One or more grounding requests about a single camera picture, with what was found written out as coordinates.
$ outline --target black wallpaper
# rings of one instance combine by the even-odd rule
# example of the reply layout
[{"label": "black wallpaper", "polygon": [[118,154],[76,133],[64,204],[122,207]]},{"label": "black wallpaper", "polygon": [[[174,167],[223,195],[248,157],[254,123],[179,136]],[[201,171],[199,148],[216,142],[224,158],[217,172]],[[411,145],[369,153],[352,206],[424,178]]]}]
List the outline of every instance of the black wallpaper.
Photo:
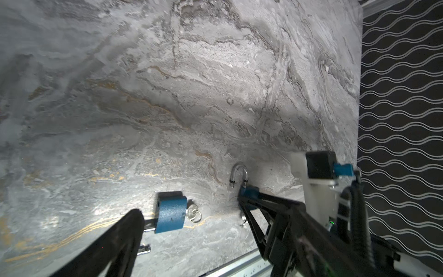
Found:
[{"label": "black wallpaper", "polygon": [[443,0],[364,20],[358,166],[371,231],[443,272]]}]

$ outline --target marble surface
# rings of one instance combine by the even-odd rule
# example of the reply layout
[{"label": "marble surface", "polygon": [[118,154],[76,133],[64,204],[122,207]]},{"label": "marble surface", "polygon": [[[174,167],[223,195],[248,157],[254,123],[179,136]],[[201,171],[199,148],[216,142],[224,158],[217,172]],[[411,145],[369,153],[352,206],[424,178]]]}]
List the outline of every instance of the marble surface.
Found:
[{"label": "marble surface", "polygon": [[203,220],[145,234],[133,276],[198,276],[256,247],[229,172],[303,200],[290,151],[356,162],[352,0],[0,3],[0,271],[48,276],[157,192]]}]

